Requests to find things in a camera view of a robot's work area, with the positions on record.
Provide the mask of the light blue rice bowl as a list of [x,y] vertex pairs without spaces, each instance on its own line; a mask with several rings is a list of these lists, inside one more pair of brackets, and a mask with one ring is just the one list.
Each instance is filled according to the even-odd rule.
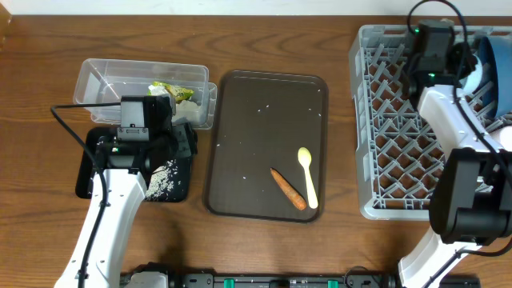
[[478,63],[475,66],[475,70],[472,71],[467,77],[460,80],[460,84],[462,85],[462,89],[466,94],[472,94],[475,92],[480,86],[483,79],[490,72],[490,64],[482,62],[478,59]]

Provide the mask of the dark blue plate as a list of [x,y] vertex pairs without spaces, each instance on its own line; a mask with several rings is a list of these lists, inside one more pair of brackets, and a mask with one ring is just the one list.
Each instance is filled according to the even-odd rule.
[[494,84],[482,99],[485,106],[496,103],[487,115],[492,118],[504,116],[511,112],[511,39],[484,37],[479,44],[478,57],[483,65],[490,66],[482,76],[483,82]]

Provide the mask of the white tissue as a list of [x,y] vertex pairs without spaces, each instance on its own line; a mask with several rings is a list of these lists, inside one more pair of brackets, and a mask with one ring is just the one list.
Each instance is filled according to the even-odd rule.
[[171,109],[173,112],[173,124],[181,124],[184,122],[199,124],[202,117],[202,106],[191,100],[193,96],[189,100],[184,100],[182,102],[176,102],[174,98],[168,94],[164,94],[162,96],[170,98]]

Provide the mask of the yellow green snack wrapper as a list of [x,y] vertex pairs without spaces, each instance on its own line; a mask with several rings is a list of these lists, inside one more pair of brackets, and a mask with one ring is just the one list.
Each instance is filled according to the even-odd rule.
[[189,100],[193,95],[194,91],[187,89],[182,86],[171,85],[165,82],[153,82],[148,86],[149,96],[162,96],[164,94],[170,95],[176,102],[182,102]]

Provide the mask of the pink cup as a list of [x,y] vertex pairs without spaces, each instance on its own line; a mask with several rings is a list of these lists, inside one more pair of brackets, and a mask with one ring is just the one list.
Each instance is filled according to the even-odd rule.
[[504,126],[496,131],[493,131],[490,136],[493,140],[498,142],[504,150],[512,151],[512,126]]

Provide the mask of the cream plastic spoon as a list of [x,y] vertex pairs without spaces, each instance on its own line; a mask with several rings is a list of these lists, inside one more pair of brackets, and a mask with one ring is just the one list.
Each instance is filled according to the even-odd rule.
[[308,199],[308,204],[311,209],[318,208],[318,197],[314,188],[313,180],[310,174],[310,164],[312,161],[312,156],[309,150],[305,147],[301,147],[298,149],[298,161],[302,168],[304,169],[305,182],[306,182],[306,194]]

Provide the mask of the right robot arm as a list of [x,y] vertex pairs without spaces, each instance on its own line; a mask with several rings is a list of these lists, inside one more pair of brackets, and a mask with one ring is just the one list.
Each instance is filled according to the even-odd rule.
[[429,205],[430,228],[398,264],[404,287],[438,287],[468,254],[511,235],[511,152],[492,139],[466,98],[482,64],[465,43],[417,40],[405,70],[414,108],[446,162]]

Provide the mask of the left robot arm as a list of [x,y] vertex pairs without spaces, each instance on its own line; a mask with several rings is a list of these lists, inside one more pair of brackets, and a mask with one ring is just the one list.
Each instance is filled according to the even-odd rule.
[[145,265],[122,279],[126,245],[143,201],[180,202],[188,193],[198,137],[175,125],[172,96],[124,96],[118,126],[100,126],[85,140],[64,129],[84,150],[76,193],[90,206],[58,287],[168,287],[170,274]]

